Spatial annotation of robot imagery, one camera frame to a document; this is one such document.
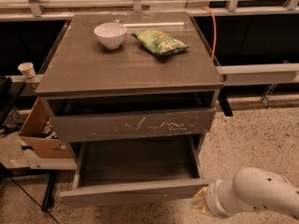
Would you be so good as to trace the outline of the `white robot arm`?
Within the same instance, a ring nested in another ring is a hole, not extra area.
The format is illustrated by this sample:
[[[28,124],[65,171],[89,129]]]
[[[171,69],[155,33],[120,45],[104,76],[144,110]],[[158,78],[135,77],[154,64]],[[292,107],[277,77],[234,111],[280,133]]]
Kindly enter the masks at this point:
[[[214,180],[191,200],[192,208],[217,218],[271,211],[299,219],[299,188],[284,176],[246,167],[230,179]]]

